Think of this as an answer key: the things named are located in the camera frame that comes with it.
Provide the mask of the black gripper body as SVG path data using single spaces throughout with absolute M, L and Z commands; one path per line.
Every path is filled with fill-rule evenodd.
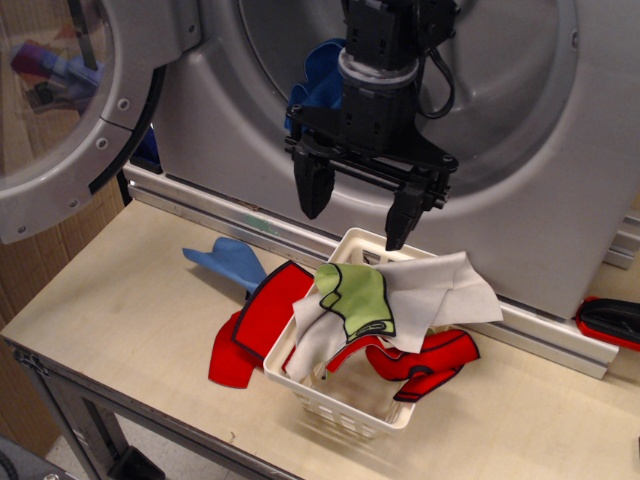
M 392 192 L 414 185 L 424 192 L 423 210 L 441 209 L 457 160 L 417 130 L 414 83 L 371 90 L 343 83 L 342 107 L 287 108 L 286 151 L 297 146 L 327 157 L 336 172 Z

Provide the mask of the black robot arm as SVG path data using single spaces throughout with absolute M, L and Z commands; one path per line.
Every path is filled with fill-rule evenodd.
M 421 215 L 442 207 L 457 160 L 424 138 L 417 116 L 437 119 L 448 97 L 426 111 L 420 90 L 427 61 L 448 85 L 453 76 L 437 48 L 455 33 L 453 1 L 345 1 L 346 39 L 332 61 L 308 71 L 316 91 L 290 98 L 286 150 L 303 213 L 326 208 L 338 172 L 390 190 L 386 248 L 400 249 Z

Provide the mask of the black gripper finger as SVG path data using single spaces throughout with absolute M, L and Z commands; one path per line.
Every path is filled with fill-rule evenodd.
M 335 170 L 327 157 L 313 153 L 306 147 L 295 147 L 292 159 L 301 210 L 309 219 L 315 219 L 331 199 Z
M 423 212 L 424 192 L 414 185 L 406 185 L 395 192 L 388 211 L 385 233 L 387 251 L 400 250 Z

